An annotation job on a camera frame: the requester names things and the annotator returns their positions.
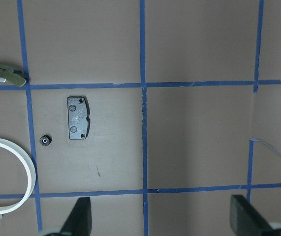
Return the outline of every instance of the black rectangular piece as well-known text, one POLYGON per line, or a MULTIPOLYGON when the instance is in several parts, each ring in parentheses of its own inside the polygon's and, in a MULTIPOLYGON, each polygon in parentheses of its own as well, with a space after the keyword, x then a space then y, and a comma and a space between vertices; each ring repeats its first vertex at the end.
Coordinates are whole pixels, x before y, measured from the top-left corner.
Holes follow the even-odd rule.
POLYGON ((90 198, 79 198, 64 223, 60 235, 89 236, 92 229, 90 198))
POLYGON ((232 195, 230 225, 235 236, 274 236, 275 231, 242 196, 232 195))

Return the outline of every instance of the blue tape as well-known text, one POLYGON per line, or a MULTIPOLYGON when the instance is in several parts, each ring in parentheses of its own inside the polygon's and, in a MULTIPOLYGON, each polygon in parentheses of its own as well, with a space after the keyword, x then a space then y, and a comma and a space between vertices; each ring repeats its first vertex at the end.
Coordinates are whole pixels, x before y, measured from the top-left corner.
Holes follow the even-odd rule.
POLYGON ((0 194, 0 199, 21 199, 24 194, 0 194))
POLYGON ((56 85, 30 85, 32 90, 41 89, 119 89, 119 88, 140 88, 140 83, 125 84, 56 84, 56 85))
MULTIPOLYGON (((142 87, 142 150, 143 150, 143 189, 148 188, 147 164, 147 84, 145 48, 145 0, 139 0, 139 42, 140 42, 140 83, 142 87)), ((148 236, 148 195, 143 194, 144 236, 148 236)))
POLYGON ((258 81, 260 85, 281 85, 281 80, 260 80, 258 81))
MULTIPOLYGON (((20 30, 20 43, 22 52, 22 62, 24 75, 29 78, 29 67, 28 67, 28 54, 25 36, 25 26, 23 17, 23 5, 22 0, 17 0, 17 10, 18 10, 18 20, 19 20, 19 30, 20 30)), ((41 203, 40 203, 40 193, 38 185, 37 167, 36 167, 36 151, 35 151, 35 140, 34 140, 34 126, 33 126, 33 111, 32 111, 32 96, 30 89, 30 80, 27 81, 25 85, 26 96, 27 96, 27 111, 28 111, 28 122, 29 122, 29 134, 30 134, 30 145, 31 145, 31 158, 35 165, 36 170, 36 182, 34 187, 35 196, 35 208, 37 217, 37 228, 38 231, 42 230, 42 214, 41 214, 41 203)))
MULTIPOLYGON (((194 193, 194 192, 211 192, 241 189, 263 189, 263 188, 281 188, 281 183, 265 184, 240 184, 240 185, 223 185, 208 186, 195 188, 158 188, 158 189, 131 189, 131 190, 113 190, 113 191, 93 191, 93 192, 67 192, 67 193, 41 193, 41 198, 62 198, 62 197, 89 197, 89 196, 110 196, 110 195, 132 195, 132 194, 164 194, 164 193, 194 193)), ((19 199, 23 194, 0 194, 0 199, 19 199)))
POLYGON ((143 211, 144 211, 144 235, 149 235, 149 226, 148 226, 148 194, 143 195, 143 211))
MULTIPOLYGON (((149 82, 145 86, 141 83, 124 84, 47 84, 30 85, 31 90, 45 89, 119 89, 119 88, 173 88, 173 87, 201 87, 201 86, 251 86, 254 81, 196 81, 196 82, 149 82)), ((281 80, 259 80, 259 85, 281 85, 281 80)), ((0 90, 25 90, 26 86, 0 85, 0 90)))
MULTIPOLYGON (((248 185, 252 185, 252 171, 253 171, 253 154, 254 154, 254 140, 250 140, 249 144, 249 162, 248 162, 248 185)), ((247 201, 250 202, 251 189, 247 192, 247 201)))
POLYGON ((144 190, 116 190, 116 191, 93 191, 93 192, 70 192, 70 193, 41 193, 42 198, 61 198, 61 197, 89 197, 89 196, 108 196, 108 195, 126 195, 143 194, 144 190))
POLYGON ((256 35, 256 54, 255 54, 255 71, 254 71, 255 85, 253 88, 254 92, 258 92, 259 56, 260 56, 260 47, 262 41, 261 36, 262 36, 262 26, 263 26, 263 13, 264 13, 264 0, 260 0, 259 7, 258 7, 257 35, 256 35))
POLYGON ((0 85, 0 90, 25 90, 26 87, 17 87, 15 85, 0 85))
POLYGON ((195 81, 195 82, 149 82, 148 88, 153 87, 199 87, 199 86, 247 86, 254 85, 254 81, 195 81))

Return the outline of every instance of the gear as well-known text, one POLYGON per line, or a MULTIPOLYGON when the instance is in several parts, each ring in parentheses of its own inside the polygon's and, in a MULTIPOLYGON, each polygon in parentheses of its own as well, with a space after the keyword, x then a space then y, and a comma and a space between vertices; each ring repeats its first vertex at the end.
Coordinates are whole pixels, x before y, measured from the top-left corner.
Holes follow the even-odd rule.
POLYGON ((51 143, 51 141, 52 141, 52 137, 51 137, 50 135, 48 135, 48 134, 45 134, 45 135, 43 135, 43 136, 40 138, 40 144, 41 144, 42 146, 47 146, 47 145, 49 145, 49 144, 51 143))

